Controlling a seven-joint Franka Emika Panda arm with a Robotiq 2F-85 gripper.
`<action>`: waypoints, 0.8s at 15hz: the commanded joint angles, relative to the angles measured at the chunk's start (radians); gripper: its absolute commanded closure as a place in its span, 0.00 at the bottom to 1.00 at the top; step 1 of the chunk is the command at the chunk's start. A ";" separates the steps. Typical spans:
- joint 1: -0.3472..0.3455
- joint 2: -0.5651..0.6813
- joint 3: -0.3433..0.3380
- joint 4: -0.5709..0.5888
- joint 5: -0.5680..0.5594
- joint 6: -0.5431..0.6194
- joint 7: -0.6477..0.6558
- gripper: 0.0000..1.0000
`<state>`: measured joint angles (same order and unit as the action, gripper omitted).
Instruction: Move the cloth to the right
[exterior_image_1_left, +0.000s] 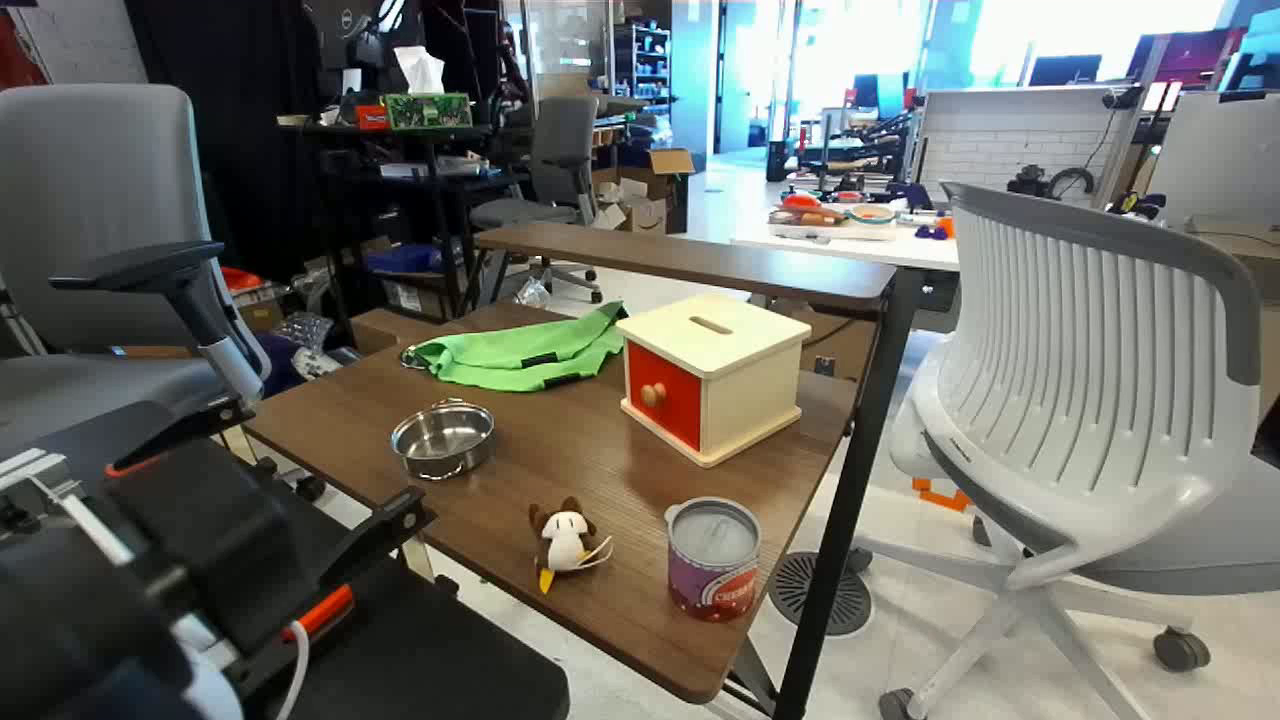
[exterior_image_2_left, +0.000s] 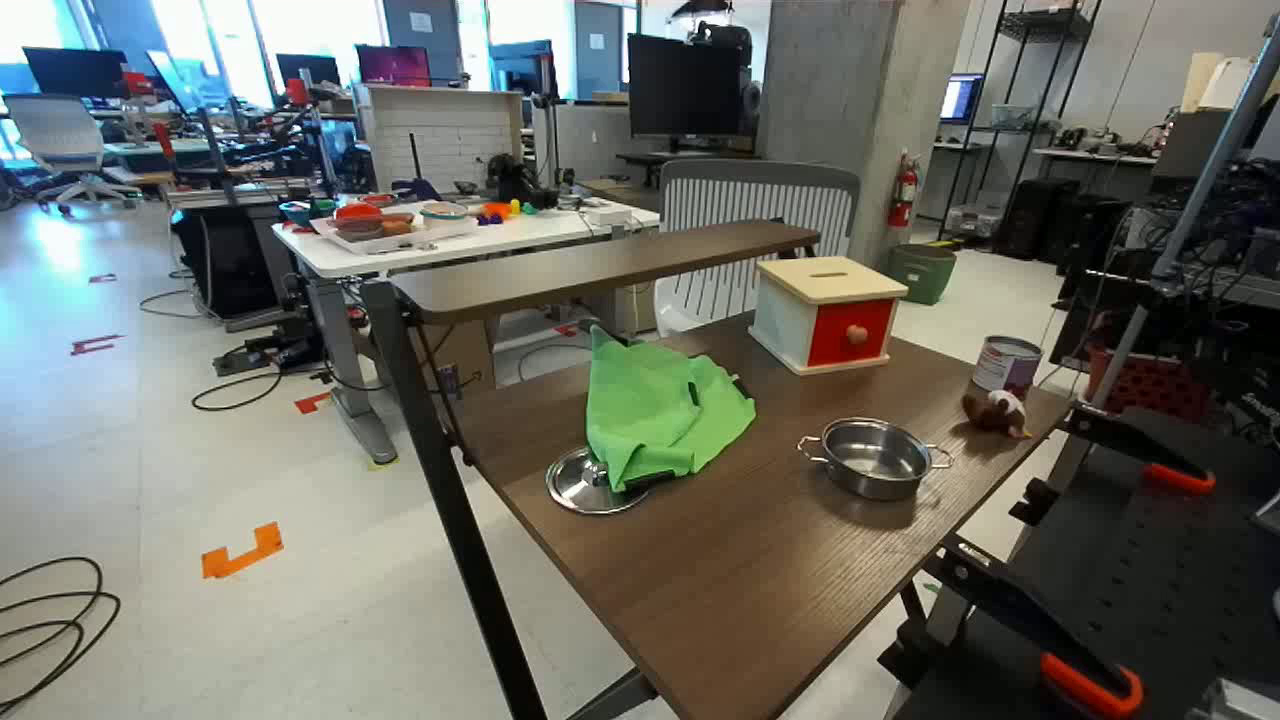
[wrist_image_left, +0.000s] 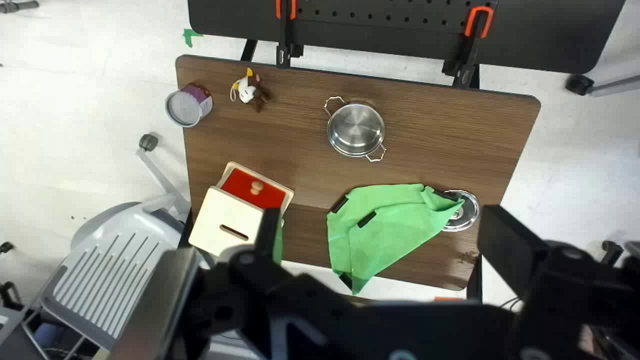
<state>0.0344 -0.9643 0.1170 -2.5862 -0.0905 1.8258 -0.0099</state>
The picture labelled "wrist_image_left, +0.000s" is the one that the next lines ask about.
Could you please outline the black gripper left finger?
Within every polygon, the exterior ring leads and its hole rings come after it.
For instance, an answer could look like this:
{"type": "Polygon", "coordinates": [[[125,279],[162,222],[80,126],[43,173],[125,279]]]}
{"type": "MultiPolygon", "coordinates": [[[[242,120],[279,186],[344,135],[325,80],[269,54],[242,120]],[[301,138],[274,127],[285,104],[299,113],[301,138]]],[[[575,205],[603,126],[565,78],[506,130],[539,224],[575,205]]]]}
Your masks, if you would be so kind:
{"type": "Polygon", "coordinates": [[[230,272],[242,279],[269,279],[283,274],[283,265],[274,259],[276,234],[280,229],[280,209],[269,207],[262,214],[259,236],[251,248],[239,249],[230,258],[230,272]]]}

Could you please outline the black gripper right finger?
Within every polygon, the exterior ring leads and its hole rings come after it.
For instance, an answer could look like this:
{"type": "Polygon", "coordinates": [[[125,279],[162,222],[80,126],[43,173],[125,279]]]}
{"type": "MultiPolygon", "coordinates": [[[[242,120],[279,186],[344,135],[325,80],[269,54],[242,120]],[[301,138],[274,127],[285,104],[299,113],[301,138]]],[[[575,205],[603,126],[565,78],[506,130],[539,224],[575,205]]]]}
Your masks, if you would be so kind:
{"type": "Polygon", "coordinates": [[[479,249],[513,287],[527,296],[551,245],[499,204],[484,205],[479,249]]]}

